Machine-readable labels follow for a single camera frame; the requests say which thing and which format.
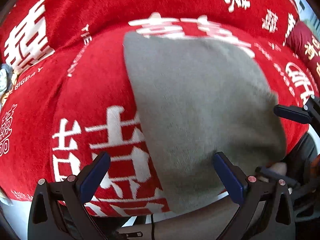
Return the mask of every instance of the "gray towel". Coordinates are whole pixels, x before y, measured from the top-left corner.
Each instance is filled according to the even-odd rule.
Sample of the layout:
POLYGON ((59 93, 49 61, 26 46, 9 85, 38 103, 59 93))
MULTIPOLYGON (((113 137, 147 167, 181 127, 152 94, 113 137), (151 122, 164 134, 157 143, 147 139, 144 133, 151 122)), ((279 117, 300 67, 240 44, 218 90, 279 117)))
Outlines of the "gray towel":
POLYGON ((125 63, 141 127, 169 207, 212 203, 223 185, 212 155, 247 175, 285 156, 277 104, 259 66, 236 46, 127 33, 125 63))

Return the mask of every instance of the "fuzzy fabric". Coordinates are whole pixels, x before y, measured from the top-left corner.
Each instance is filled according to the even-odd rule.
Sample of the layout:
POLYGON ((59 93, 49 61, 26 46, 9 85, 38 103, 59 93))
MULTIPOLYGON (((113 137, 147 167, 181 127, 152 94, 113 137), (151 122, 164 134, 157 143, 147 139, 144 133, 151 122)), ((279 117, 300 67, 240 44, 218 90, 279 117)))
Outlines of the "fuzzy fabric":
MULTIPOLYGON (((86 205, 90 214, 132 216, 170 210, 124 63, 124 35, 130 31, 231 43, 256 61, 279 103, 302 106, 310 94, 317 95, 303 63, 279 45, 288 12, 295 14, 295 6, 289 0, 250 0, 244 9, 237 0, 229 12, 231 3, 17 1, 0 28, 1 59, 22 73, 0 113, 0 176, 6 178, 0 186, 7 195, 31 201, 40 178, 61 181, 106 150, 111 167, 86 205), (261 28, 267 9, 279 10, 274 33, 261 28)), ((308 126, 281 123, 288 153, 308 126)))
POLYGON ((320 43, 304 22, 296 23, 286 40, 286 45, 297 54, 316 83, 320 84, 320 43))

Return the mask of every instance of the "floor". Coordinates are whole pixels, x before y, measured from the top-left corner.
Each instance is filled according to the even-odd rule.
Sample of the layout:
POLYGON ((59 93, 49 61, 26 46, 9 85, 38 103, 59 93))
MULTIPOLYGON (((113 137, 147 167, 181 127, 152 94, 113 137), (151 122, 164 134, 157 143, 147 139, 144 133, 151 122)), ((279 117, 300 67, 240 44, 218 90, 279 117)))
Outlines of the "floor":
MULTIPOLYGON (((313 137, 316 143, 318 154, 319 154, 320 138, 318 137, 318 135, 316 134, 316 132, 313 130, 312 127, 310 127, 308 132, 313 137)), ((228 195, 228 193, 221 194, 217 196, 217 199, 215 199, 214 201, 217 201, 225 197, 226 195, 228 195)), ((10 223, 11 227, 16 232, 16 234, 20 237, 21 240, 27 240, 28 218, 29 218, 31 202, 13 201, 13 204, 14 204, 13 206, 6 206, 0 203, 0 206, 4 211, 4 215, 7 221, 10 223)), ((154 221, 157 222, 157 221, 173 218, 176 216, 178 216, 178 214, 175 214, 173 212, 155 214, 154 221)), ((134 220, 135 220, 135 217, 132 217, 124 226, 131 226, 134 220)), ((151 223, 150 216, 147 217, 147 223, 151 223)))

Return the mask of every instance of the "red fabric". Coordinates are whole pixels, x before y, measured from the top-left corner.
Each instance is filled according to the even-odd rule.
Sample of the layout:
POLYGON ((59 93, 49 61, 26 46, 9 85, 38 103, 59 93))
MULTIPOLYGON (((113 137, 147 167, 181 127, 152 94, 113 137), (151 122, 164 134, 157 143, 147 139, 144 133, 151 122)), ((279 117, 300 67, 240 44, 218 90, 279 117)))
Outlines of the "red fabric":
POLYGON ((297 22, 286 45, 294 51, 320 84, 320 43, 304 22, 297 22))
MULTIPOLYGON (((203 26, 201 24, 179 23, 179 25, 183 27, 187 36, 206 35, 198 29, 203 26)), ((292 56, 289 49, 281 48, 282 53, 277 53, 272 50, 266 40, 258 41, 234 27, 220 25, 217 29, 217 24, 213 26, 215 26, 214 31, 209 33, 209 36, 222 30, 224 32, 229 30, 234 35, 232 37, 239 38, 240 44, 242 42, 250 44, 249 49, 254 52, 254 59, 264 72, 271 89, 279 95, 279 103, 302 105, 300 94, 303 91, 300 90, 301 87, 294 86, 291 78, 285 73, 285 66, 292 61, 302 70, 305 71, 305 68, 299 60, 292 56), (281 72, 287 77, 295 96, 289 92, 281 73, 274 68, 274 63, 279 65, 281 72)), ((100 216, 104 214, 109 216, 139 215, 156 212, 157 207, 160 207, 158 212, 169 210, 165 199, 157 195, 161 190, 161 185, 148 157, 143 138, 134 137, 134 129, 137 128, 136 134, 139 134, 140 125, 138 123, 123 124, 120 134, 116 134, 117 130, 114 126, 119 117, 116 113, 120 113, 121 122, 135 120, 136 107, 126 75, 122 41, 127 31, 141 29, 140 27, 123 24, 92 36, 92 41, 86 46, 71 77, 68 76, 68 68, 77 58, 84 44, 80 43, 54 53, 19 77, 19 82, 0 114, 0 118, 6 117, 6 112, 11 110, 12 106, 15 107, 10 125, 7 125, 9 129, 12 129, 8 138, 9 151, 0 157, 0 175, 7 178, 1 181, 1 187, 9 197, 28 200, 39 178, 55 181, 61 179, 61 176, 76 173, 77 163, 78 168, 81 169, 91 163, 92 153, 97 154, 100 150, 105 149, 114 158, 108 172, 109 177, 117 180, 113 183, 121 189, 122 195, 117 193, 114 185, 99 187, 95 194, 96 199, 91 202, 94 206, 91 205, 88 208, 91 214, 100 216), (124 108, 122 113, 119 110, 120 107, 124 108), (68 123, 62 132, 72 131, 73 133, 66 135, 59 142, 56 134, 63 127, 61 125, 63 119, 68 120, 68 123), (106 127, 100 127, 100 129, 94 127, 106 124, 108 124, 106 127), (136 138, 136 142, 126 144, 126 141, 133 141, 133 138, 136 138), (98 143, 109 145, 98 145, 99 149, 94 149, 98 143), (71 149, 55 149, 59 146, 71 149), (147 177, 146 181, 143 178, 138 181, 134 164, 130 158, 117 162, 117 159, 132 154, 135 149, 147 154, 145 156, 148 159, 147 170, 150 171, 150 177, 147 177), (72 165, 68 162, 59 162, 58 171, 56 171, 55 158, 60 161, 73 159, 71 160, 72 165), (136 201, 132 196, 133 189, 136 189, 136 201)), ((290 151, 301 135, 306 132, 308 126, 286 120, 281 121, 288 139, 288 151, 290 151)))
MULTIPOLYGON (((19 0, 16 3, 1 28, 1 48, 6 47, 5 42, 14 25, 20 23, 38 1, 19 0)), ((238 6, 234 2, 234 11, 229 12, 232 0, 45 0, 46 36, 50 47, 57 50, 79 41, 81 29, 86 24, 90 25, 90 33, 95 34, 116 23, 128 22, 137 16, 147 18, 152 12, 159 12, 163 17, 175 15, 178 18, 208 15, 214 21, 235 26, 254 37, 263 36, 282 43, 288 29, 288 14, 298 18, 293 0, 248 1, 250 7, 247 9, 244 3, 240 2, 238 6), (278 17, 274 33, 262 28, 262 19, 265 19, 268 9, 278 17)), ((3 53, 1 57, 2 61, 7 58, 3 53)), ((25 64, 30 64, 30 61, 19 65, 19 68, 25 64)))
MULTIPOLYGON (((284 52, 277 53, 268 44, 284 40, 287 14, 294 9, 291 3, 285 6, 287 1, 266 0, 264 4, 250 0, 247 10, 235 6, 229 13, 224 0, 19 0, 0 29, 1 57, 10 57, 12 64, 19 57, 26 64, 39 62, 21 74, 0 112, 0 176, 6 178, 0 186, 10 198, 30 201, 40 178, 59 181, 106 150, 112 165, 88 205, 91 214, 124 216, 168 211, 136 116, 123 59, 124 34, 147 29, 145 34, 209 36, 241 46, 247 53, 254 53, 271 89, 279 95, 279 103, 301 106, 308 82, 311 87, 307 93, 313 90, 318 95, 312 76, 288 49, 281 47, 284 52), (278 9, 288 8, 277 13, 275 33, 262 29, 260 21, 272 1, 284 4, 278 9), (265 10, 261 12, 263 7, 257 5, 262 4, 265 10), (148 18, 154 11, 175 18, 165 22, 158 19, 156 24, 150 24, 150 20, 144 24, 130 22, 131 26, 127 23, 148 18), (264 35, 268 41, 254 39, 236 27, 205 23, 205 17, 197 19, 204 14, 209 20, 248 29, 254 36, 264 35), (284 19, 282 14, 286 15, 285 24, 280 20, 284 19), (306 74, 303 82, 297 84, 288 76, 288 62, 294 62, 306 74)), ((18 70, 23 66, 16 62, 18 70)), ((281 122, 289 152, 308 126, 281 122)))

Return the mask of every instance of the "blue gripper pad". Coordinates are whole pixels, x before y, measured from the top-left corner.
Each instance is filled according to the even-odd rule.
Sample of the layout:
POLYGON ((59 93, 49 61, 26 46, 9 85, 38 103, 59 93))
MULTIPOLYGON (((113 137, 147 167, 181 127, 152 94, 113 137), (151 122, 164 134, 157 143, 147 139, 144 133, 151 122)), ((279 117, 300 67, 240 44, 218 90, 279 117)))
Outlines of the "blue gripper pad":
POLYGON ((89 170, 89 168, 91 168, 91 170, 86 174, 86 177, 80 185, 79 199, 82 204, 91 201, 94 193, 110 167, 110 162, 110 156, 106 152, 103 152, 96 157, 92 164, 86 166, 88 167, 87 170, 89 170))
POLYGON ((216 153, 212 163, 231 200, 242 205, 248 189, 246 175, 238 166, 234 166, 223 152, 216 153))

